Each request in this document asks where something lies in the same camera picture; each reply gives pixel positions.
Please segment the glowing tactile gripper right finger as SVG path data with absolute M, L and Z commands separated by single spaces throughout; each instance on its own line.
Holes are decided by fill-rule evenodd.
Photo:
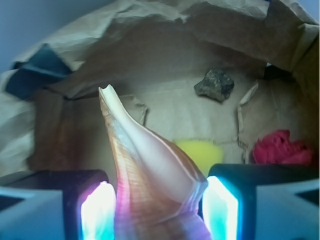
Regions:
M 215 164 L 202 196 L 213 240 L 317 240 L 320 174 L 297 164 Z

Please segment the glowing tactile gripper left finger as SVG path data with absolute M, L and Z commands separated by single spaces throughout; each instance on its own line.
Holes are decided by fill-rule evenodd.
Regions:
M 103 170 L 19 171 L 0 179 L 3 240 L 113 240 L 115 209 Z

